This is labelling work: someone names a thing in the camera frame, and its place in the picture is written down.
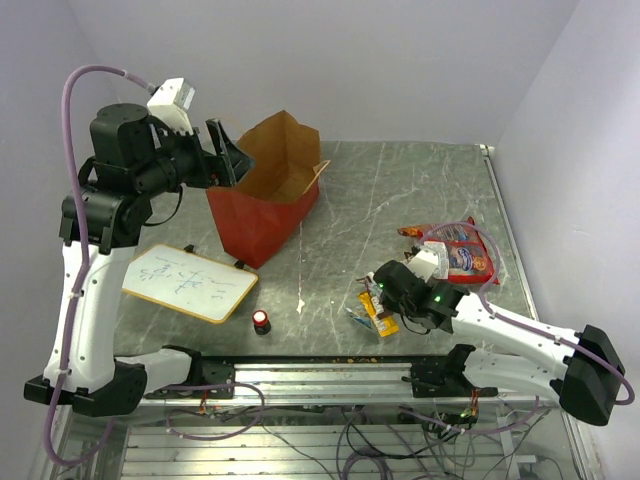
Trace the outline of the red paper bag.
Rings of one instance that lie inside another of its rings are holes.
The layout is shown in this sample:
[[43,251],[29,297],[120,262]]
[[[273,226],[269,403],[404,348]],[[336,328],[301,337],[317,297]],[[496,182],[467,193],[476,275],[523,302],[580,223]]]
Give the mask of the red paper bag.
[[288,241],[319,197],[319,132],[281,110],[237,142],[254,167],[234,187],[206,196],[226,253],[259,269]]

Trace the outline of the blue white snack wrapper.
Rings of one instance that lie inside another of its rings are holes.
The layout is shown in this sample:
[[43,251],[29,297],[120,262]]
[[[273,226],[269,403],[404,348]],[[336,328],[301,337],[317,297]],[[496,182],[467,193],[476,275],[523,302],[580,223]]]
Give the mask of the blue white snack wrapper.
[[374,332],[375,327],[371,322],[371,319],[367,314],[362,315],[360,311],[353,310],[349,307],[345,307],[348,317],[357,325],[367,329],[368,331]]

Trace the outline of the yellow snack packet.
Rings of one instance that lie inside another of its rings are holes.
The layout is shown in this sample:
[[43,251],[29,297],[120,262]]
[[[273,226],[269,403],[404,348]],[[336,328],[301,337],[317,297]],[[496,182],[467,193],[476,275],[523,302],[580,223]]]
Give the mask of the yellow snack packet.
[[384,313],[382,304],[376,295],[363,291],[358,295],[373,328],[380,338],[387,338],[399,332],[399,326],[392,315]]

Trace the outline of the red candy assortment bag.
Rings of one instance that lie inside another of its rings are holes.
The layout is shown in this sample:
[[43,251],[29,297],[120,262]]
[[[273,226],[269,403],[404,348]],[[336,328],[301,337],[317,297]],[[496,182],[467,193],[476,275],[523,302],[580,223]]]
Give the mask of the red candy assortment bag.
[[475,220],[444,224],[421,224],[400,227],[397,233],[415,241],[407,261],[419,250],[430,250],[439,256],[439,271],[431,279],[447,280],[454,284],[484,284],[491,280],[498,284],[494,262],[480,234]]

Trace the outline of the brown white snack bar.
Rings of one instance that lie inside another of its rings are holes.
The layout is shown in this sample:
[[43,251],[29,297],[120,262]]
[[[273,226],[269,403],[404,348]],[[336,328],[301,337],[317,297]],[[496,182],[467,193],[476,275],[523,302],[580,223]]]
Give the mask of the brown white snack bar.
[[383,319],[393,315],[390,310],[382,305],[381,296],[383,288],[379,283],[374,281],[372,272],[369,272],[364,277],[358,278],[357,282],[364,287],[367,293],[369,298],[368,302],[371,305],[372,316],[374,318]]

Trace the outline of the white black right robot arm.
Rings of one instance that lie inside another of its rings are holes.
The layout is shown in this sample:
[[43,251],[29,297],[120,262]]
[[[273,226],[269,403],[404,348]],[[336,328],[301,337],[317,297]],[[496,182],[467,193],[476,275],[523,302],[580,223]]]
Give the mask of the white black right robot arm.
[[608,424],[624,379],[624,366],[608,335],[547,325],[488,303],[461,285],[426,280],[391,260],[373,275],[382,306],[428,330],[486,341],[497,352],[456,347],[440,373],[442,387],[459,396],[472,387],[538,396],[574,418]]

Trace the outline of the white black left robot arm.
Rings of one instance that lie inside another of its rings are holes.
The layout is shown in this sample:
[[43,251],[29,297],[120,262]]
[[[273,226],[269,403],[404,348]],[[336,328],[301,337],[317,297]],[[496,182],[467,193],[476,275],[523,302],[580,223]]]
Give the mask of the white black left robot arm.
[[170,387],[192,397],[203,387],[203,356],[166,345],[140,357],[116,357],[114,335],[126,272],[151,202],[184,187],[231,187],[255,165],[221,122],[206,123],[214,150],[197,133],[174,133],[137,104],[112,104],[90,124],[94,154],[73,177],[63,200],[65,299],[50,360],[27,381],[24,397],[68,405],[87,417],[132,413],[143,397]]

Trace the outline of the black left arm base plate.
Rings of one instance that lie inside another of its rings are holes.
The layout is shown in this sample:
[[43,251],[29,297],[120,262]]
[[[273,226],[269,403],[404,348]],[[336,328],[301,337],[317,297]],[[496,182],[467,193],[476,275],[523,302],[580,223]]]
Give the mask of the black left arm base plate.
[[164,387],[162,391],[182,397],[231,399],[235,378],[236,370],[232,364],[206,361],[202,364],[199,378],[193,377],[183,384]]

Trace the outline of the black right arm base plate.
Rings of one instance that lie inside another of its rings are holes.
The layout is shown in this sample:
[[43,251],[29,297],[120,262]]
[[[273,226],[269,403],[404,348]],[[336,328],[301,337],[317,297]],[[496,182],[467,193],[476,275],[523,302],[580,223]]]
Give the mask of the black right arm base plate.
[[427,355],[413,363],[401,381],[411,386],[414,398],[470,397],[473,392],[481,398],[496,397],[495,387],[477,387],[465,376],[465,362],[476,348],[468,344],[456,345],[447,355]]

